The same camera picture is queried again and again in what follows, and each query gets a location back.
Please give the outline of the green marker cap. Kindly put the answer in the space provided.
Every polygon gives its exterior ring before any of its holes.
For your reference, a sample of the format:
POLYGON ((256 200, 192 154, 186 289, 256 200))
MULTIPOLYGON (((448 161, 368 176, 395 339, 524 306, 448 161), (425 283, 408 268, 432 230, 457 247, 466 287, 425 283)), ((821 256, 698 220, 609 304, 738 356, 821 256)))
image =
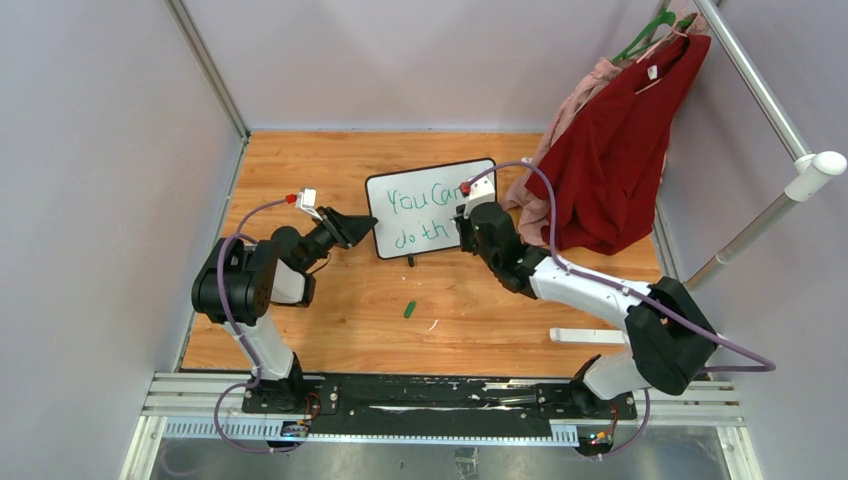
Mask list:
POLYGON ((406 306, 406 308, 405 308, 405 310, 404 310, 404 318, 405 318, 405 319, 409 319, 409 318, 412 316, 412 314, 413 314, 413 312, 414 312, 414 310, 415 310, 416 306, 417 306, 417 302, 416 302, 416 301, 410 301, 410 302, 407 304, 407 306, 406 306))

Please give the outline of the white whiteboard black frame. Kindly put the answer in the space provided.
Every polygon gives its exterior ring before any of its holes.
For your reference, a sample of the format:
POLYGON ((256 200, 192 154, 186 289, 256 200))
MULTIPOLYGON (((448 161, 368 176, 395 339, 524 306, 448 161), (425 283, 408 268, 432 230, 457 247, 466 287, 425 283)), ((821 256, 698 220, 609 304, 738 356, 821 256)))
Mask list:
POLYGON ((460 185, 494 165, 493 159, 480 158, 368 177, 377 256, 390 260, 459 246, 453 217, 464 201, 460 185))

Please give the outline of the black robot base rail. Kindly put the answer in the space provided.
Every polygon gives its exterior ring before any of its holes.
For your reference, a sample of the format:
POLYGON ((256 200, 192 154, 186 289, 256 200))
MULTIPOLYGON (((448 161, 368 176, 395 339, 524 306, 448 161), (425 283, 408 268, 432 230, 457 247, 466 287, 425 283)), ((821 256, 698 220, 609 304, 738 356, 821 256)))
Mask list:
POLYGON ((731 384, 697 381, 683 394, 622 394, 582 412, 562 379, 319 373, 294 407, 242 374, 158 373, 137 448, 187 440, 251 452, 303 444, 565 447, 605 455, 649 429, 712 429, 725 449, 749 435, 731 384))

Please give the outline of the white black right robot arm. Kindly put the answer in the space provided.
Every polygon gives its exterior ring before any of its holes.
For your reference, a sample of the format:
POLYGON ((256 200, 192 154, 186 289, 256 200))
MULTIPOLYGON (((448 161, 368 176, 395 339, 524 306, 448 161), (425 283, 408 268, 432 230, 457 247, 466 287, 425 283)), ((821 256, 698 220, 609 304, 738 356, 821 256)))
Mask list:
POLYGON ((625 348, 591 357, 564 389, 565 403, 584 417, 635 390, 681 395, 717 349, 713 328, 677 280, 633 282, 568 263, 524 243, 496 202, 459 206, 454 221, 462 251, 479 256, 506 290, 581 310, 625 334, 625 348))

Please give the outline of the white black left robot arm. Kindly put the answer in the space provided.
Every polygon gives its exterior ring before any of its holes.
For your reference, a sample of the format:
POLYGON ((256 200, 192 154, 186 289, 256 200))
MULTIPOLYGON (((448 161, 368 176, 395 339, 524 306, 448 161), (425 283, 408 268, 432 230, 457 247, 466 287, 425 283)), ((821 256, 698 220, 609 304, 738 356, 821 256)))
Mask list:
POLYGON ((377 223, 370 215, 320 207, 313 229, 305 234, 282 226, 266 240, 236 233, 220 238, 212 248, 193 282, 191 303, 196 312, 221 325, 249 360, 246 412, 310 410, 315 393, 297 354, 277 331, 270 308, 308 307, 316 289, 315 264, 329 259, 334 248, 358 245, 377 223))

